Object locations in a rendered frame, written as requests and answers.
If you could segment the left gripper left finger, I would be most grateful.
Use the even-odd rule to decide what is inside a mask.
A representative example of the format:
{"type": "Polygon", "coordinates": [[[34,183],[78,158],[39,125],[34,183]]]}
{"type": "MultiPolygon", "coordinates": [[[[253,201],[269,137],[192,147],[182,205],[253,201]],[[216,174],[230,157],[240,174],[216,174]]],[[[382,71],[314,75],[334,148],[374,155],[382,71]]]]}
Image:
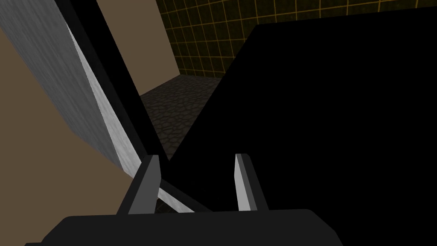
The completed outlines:
{"type": "Polygon", "coordinates": [[[145,156],[116,215],[153,214],[160,183],[159,156],[145,156]]]}

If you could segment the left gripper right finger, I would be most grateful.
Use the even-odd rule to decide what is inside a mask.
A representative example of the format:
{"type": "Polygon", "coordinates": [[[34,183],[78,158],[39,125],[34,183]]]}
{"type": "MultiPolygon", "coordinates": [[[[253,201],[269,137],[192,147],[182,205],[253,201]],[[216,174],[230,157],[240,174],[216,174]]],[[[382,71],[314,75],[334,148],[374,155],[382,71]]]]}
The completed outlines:
{"type": "Polygon", "coordinates": [[[251,158],[246,153],[235,155],[234,182],[239,211],[268,211],[251,158]]]}

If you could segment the black door leaf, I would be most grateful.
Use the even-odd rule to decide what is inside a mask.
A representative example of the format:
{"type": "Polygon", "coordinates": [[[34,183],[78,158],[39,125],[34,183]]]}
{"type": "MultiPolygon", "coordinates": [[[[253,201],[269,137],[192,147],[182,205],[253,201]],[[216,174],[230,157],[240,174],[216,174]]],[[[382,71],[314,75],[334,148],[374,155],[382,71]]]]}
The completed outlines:
{"type": "Polygon", "coordinates": [[[257,25],[162,177],[235,211],[237,153],[344,246],[437,246],[437,6],[257,25]]]}

